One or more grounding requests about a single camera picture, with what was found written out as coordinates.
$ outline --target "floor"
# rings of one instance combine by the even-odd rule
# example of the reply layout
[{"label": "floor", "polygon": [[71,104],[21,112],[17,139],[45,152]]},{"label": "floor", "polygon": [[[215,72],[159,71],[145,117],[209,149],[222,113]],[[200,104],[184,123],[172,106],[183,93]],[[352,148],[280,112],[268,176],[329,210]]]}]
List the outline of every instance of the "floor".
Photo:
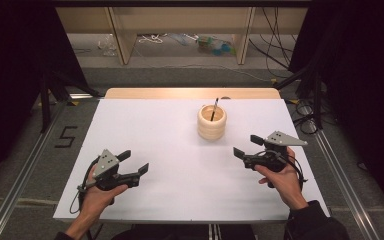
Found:
[{"label": "floor", "polygon": [[[101,93],[110,87],[123,86],[270,87],[273,82],[281,81],[281,77],[291,74],[275,61],[267,60],[252,45],[248,47],[245,64],[238,65],[232,53],[216,56],[199,49],[196,42],[185,35],[172,34],[161,34],[154,39],[161,43],[142,40],[145,38],[138,36],[131,60],[128,65],[121,65],[117,56],[108,56],[111,52],[104,55],[107,37],[69,35],[89,85]],[[228,35],[214,37],[231,41]],[[267,51],[269,45],[263,38],[270,41],[271,35],[251,37],[258,48]],[[294,36],[282,35],[281,39],[284,48],[293,50]],[[287,64],[279,49],[270,47],[269,53],[277,61]],[[297,84],[299,82],[294,82],[282,89],[282,98],[295,100]],[[68,90],[72,94],[82,93],[78,89]],[[287,105],[292,119],[310,111],[305,106],[306,102]],[[18,193],[13,199],[14,204],[9,204],[6,217],[0,219],[0,239],[52,238],[57,231],[63,231],[68,226],[52,216],[98,100],[82,98],[70,104],[52,103],[54,124],[51,131],[46,136],[40,134],[41,108],[37,101],[11,154],[0,165],[0,209],[9,199],[9,193]],[[304,122],[297,126],[297,133],[311,146],[305,152],[331,215],[346,226],[351,239],[384,239],[384,195],[370,173],[357,164],[361,159],[327,101],[324,101],[322,110],[326,112],[323,130],[317,134],[306,134],[314,128],[311,123]],[[56,147],[69,145],[66,139],[60,138],[63,131],[75,137],[70,147]],[[38,142],[43,144],[42,148],[39,148]],[[329,146],[328,150],[321,148],[323,144]],[[339,164],[339,173],[335,162]],[[22,176],[25,182],[13,187],[14,183],[18,183],[21,172],[27,173]],[[349,186],[341,184],[337,176],[341,176],[342,180],[345,178]],[[344,197],[344,193],[351,193],[354,197]],[[361,213],[367,214],[368,221],[359,220]],[[252,227],[258,239],[280,239],[283,236],[282,223],[253,224]],[[128,224],[105,223],[98,239],[110,239],[128,228]]]}]

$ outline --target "hand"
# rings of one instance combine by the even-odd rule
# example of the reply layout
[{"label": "hand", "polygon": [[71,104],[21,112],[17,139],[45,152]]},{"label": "hand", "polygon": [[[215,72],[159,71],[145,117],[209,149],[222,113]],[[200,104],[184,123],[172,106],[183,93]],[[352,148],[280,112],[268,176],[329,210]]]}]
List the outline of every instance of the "hand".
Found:
[{"label": "hand", "polygon": [[[89,172],[88,181],[92,181],[92,174],[95,166]],[[87,190],[79,216],[73,221],[71,226],[65,232],[74,239],[81,239],[86,231],[98,221],[99,216],[104,209],[111,203],[111,200],[117,195],[128,189],[127,185],[117,186],[110,191],[101,191],[97,187],[91,187]]]},{"label": "hand", "polygon": [[[289,160],[294,163],[295,152],[289,147],[287,148],[287,152],[290,156]],[[308,203],[301,193],[297,172],[291,165],[286,164],[285,168],[280,172],[272,172],[268,168],[261,165],[256,165],[254,169],[265,176],[259,181],[259,183],[264,184],[271,182],[279,192],[282,201],[288,205],[290,209],[298,210],[308,207]]]}]

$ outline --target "cable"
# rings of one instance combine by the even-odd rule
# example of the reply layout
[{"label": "cable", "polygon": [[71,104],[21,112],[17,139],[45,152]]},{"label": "cable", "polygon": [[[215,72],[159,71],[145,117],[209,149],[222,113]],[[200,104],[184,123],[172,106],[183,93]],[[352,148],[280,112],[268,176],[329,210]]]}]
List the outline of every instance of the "cable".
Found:
[{"label": "cable", "polygon": [[159,34],[157,34],[157,35],[151,34],[150,38],[146,37],[145,35],[142,35],[142,39],[139,39],[139,42],[143,43],[145,41],[149,41],[152,43],[158,43],[158,44],[163,43],[163,40],[160,38]]},{"label": "cable", "polygon": [[[260,38],[261,38],[265,43],[270,44],[266,39],[263,38],[262,34],[260,34]],[[279,47],[279,46],[276,46],[276,45],[273,45],[273,44],[272,44],[272,47],[279,48],[279,49],[283,49],[283,50],[288,51],[288,52],[293,52],[291,49],[282,48],[282,47]]]},{"label": "cable", "polygon": [[[145,57],[136,49],[136,47],[133,46],[133,49],[144,60],[144,62],[146,62]],[[188,65],[179,65],[179,66],[172,66],[172,65],[153,66],[153,65],[150,65],[148,63],[145,63],[145,65],[147,65],[148,67],[157,68],[157,69],[158,68],[185,68],[185,67],[220,67],[220,68],[223,68],[223,69],[226,69],[226,70],[230,70],[230,71],[235,72],[235,73],[240,73],[240,74],[247,75],[249,77],[255,78],[255,79],[260,80],[260,81],[270,82],[270,80],[268,80],[268,79],[259,78],[259,77],[256,77],[256,76],[252,75],[252,74],[249,74],[249,73],[246,73],[246,72],[242,72],[242,71],[238,71],[238,70],[235,70],[235,69],[231,69],[231,68],[228,68],[228,67],[225,67],[225,66],[222,66],[222,65],[188,64]]]},{"label": "cable", "polygon": [[284,67],[285,69],[288,69],[288,66],[286,66],[285,64],[279,62],[277,59],[275,59],[274,57],[270,56],[268,53],[264,52],[263,50],[259,49],[252,41],[251,39],[249,40],[249,42],[257,49],[257,51],[259,51],[260,53],[264,54],[266,57],[270,58],[271,60],[275,61],[277,64],[279,64],[280,66]]},{"label": "cable", "polygon": [[284,51],[284,48],[282,46],[282,41],[280,40],[279,24],[277,22],[279,9],[277,7],[275,8],[275,11],[274,11],[274,13],[275,13],[275,23],[274,23],[273,27],[272,27],[272,24],[271,24],[267,14],[266,14],[266,11],[264,10],[264,7],[262,7],[261,9],[263,10],[263,13],[264,13],[264,16],[265,16],[265,18],[267,20],[267,23],[269,24],[270,30],[272,31],[272,38],[271,38],[270,43],[269,43],[269,50],[270,50],[270,47],[272,46],[273,37],[274,37],[274,38],[276,38],[277,42],[280,45],[280,48],[282,49],[282,54],[283,54],[283,57],[285,58],[285,61],[289,65],[289,62],[290,62],[289,57],[287,56],[286,52]]},{"label": "cable", "polygon": [[[299,163],[299,161],[298,161],[296,158],[294,158],[294,157],[292,157],[292,156],[290,156],[290,155],[288,155],[288,158],[285,159],[285,158],[282,156],[282,154],[280,154],[279,152],[273,151],[273,150],[265,150],[265,151],[261,151],[261,152],[258,152],[258,153],[256,153],[256,154],[254,154],[254,156],[259,156],[259,155],[262,154],[262,153],[268,153],[268,152],[274,153],[277,157],[283,159],[286,163],[288,163],[289,165],[291,165],[291,166],[294,168],[294,170],[295,170],[295,171],[297,172],[297,174],[298,174],[299,186],[300,186],[300,189],[302,190],[302,188],[303,188],[303,184],[304,184],[304,182],[306,182],[307,180],[304,179],[304,172],[302,171],[302,167],[301,167],[301,164]],[[299,167],[299,169],[298,169],[298,167],[297,167],[291,160],[289,160],[289,158],[292,158],[295,162],[298,163],[298,167]]]}]

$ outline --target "white tabletop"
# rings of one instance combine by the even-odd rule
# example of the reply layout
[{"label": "white tabletop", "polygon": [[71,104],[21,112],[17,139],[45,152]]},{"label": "white tabletop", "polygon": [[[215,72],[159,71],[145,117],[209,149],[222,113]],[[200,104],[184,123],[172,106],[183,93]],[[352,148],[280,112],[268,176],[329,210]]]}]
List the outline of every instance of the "white tabletop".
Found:
[{"label": "white tabletop", "polygon": [[[275,189],[258,184],[259,173],[245,169],[233,147],[254,154],[263,147],[250,135],[275,130],[298,137],[283,100],[219,100],[227,112],[225,135],[214,142],[197,133],[197,113],[214,99],[104,99],[64,189],[55,219],[73,220],[69,209],[90,163],[108,149],[131,150],[119,173],[136,172],[149,163],[140,186],[128,189],[105,209],[101,220],[125,223],[250,223],[284,221],[289,209]],[[291,147],[301,163],[303,194],[325,202],[302,147]]]}]

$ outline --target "gray floor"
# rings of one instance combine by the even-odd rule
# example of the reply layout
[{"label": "gray floor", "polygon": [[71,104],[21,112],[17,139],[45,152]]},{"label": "gray floor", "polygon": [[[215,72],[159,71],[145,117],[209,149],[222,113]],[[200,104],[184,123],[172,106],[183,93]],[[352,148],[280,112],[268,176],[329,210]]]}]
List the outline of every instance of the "gray floor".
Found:
[{"label": "gray floor", "polygon": [[[227,35],[218,38],[231,41]],[[171,37],[161,37],[163,43],[137,43],[128,65],[120,65],[116,56],[103,56],[98,42],[104,41],[103,35],[70,35],[73,48],[77,52],[89,85],[105,93],[111,87],[270,87],[274,77],[272,73],[288,76],[278,64],[269,60],[249,46],[244,65],[237,65],[236,58],[230,53],[214,56],[200,51],[193,40],[184,38],[188,45],[184,46]],[[267,50],[260,36],[252,36],[252,40],[261,49]],[[284,47],[293,49],[291,36],[282,36]],[[280,51],[271,49],[270,53],[279,61],[284,62]],[[298,82],[281,90],[285,99],[295,99],[294,94]],[[71,93],[81,93],[69,88]],[[52,106],[55,113],[62,103]],[[83,99],[73,105],[62,106],[46,146],[38,159],[29,180],[18,199],[0,239],[52,239],[57,231],[63,231],[68,225],[52,218],[54,209],[65,187],[77,154],[86,136],[98,100]],[[288,104],[293,119],[298,118],[296,106]],[[324,111],[330,112],[327,103]],[[69,140],[60,139],[66,126],[75,126],[67,133],[75,139],[70,148],[56,148],[57,145],[68,144]],[[360,160],[342,131],[334,114],[323,117],[323,133],[334,150],[349,181],[369,214],[379,239],[384,239],[384,195],[370,174],[359,167]],[[0,165],[0,204],[11,190],[26,159],[35,146],[41,129],[41,109],[37,102],[24,130],[20,133],[8,159]],[[304,148],[322,195],[332,216],[341,221],[347,228],[351,239],[364,239],[341,189],[327,164],[314,135],[307,135],[297,128],[301,139],[309,142]],[[128,229],[130,225],[105,223],[99,239],[110,239],[112,235]],[[253,229],[258,239],[281,239],[282,223],[254,224]]]}]

